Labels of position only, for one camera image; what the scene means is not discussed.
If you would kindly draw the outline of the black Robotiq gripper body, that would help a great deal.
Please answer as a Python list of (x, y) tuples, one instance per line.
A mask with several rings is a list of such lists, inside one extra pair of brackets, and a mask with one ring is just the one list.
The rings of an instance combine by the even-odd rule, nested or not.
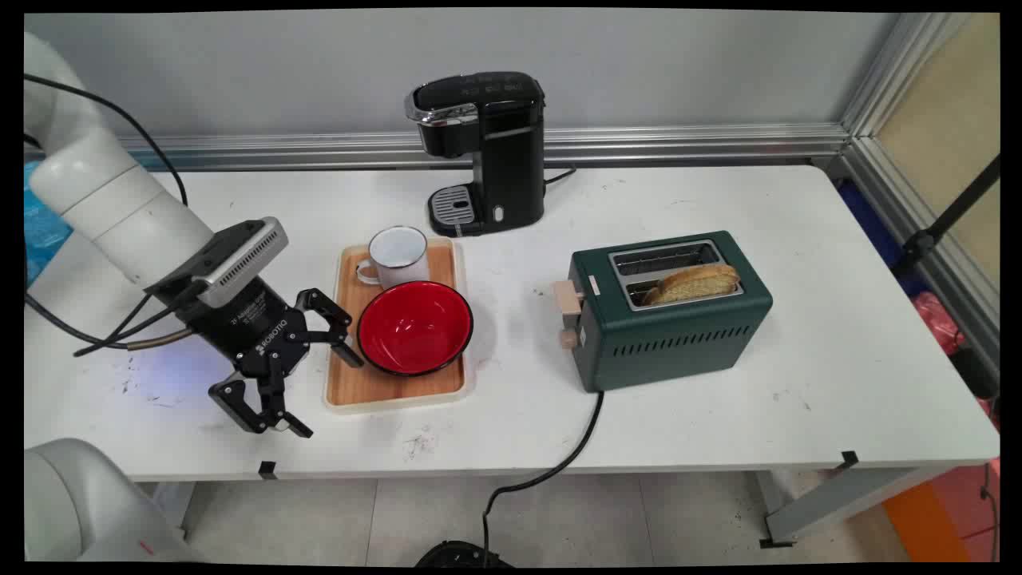
[(273, 355), (289, 375), (309, 353), (306, 343), (291, 339), (306, 331), (306, 320), (259, 276), (223, 307), (192, 298), (174, 314), (245, 378), (269, 376)]

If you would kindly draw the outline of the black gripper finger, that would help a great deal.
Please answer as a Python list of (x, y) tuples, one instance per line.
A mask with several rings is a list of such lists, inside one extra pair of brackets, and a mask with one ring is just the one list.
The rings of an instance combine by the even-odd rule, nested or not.
[[(256, 384), (259, 409), (246, 400), (249, 383)], [(208, 396), (245, 432), (262, 434), (267, 430), (290, 430), (303, 439), (310, 439), (314, 431), (286, 408), (284, 383), (282, 371), (262, 376), (246, 376), (235, 371), (224, 381), (211, 385)]]
[(349, 327), (353, 323), (353, 317), (342, 307), (327, 297), (318, 288), (310, 288), (299, 292), (295, 302), (296, 310), (301, 313), (314, 312), (327, 323), (325, 331), (295, 331), (293, 339), (299, 343), (327, 343), (339, 360), (350, 365), (354, 369), (364, 367), (365, 361), (355, 353), (349, 345)]

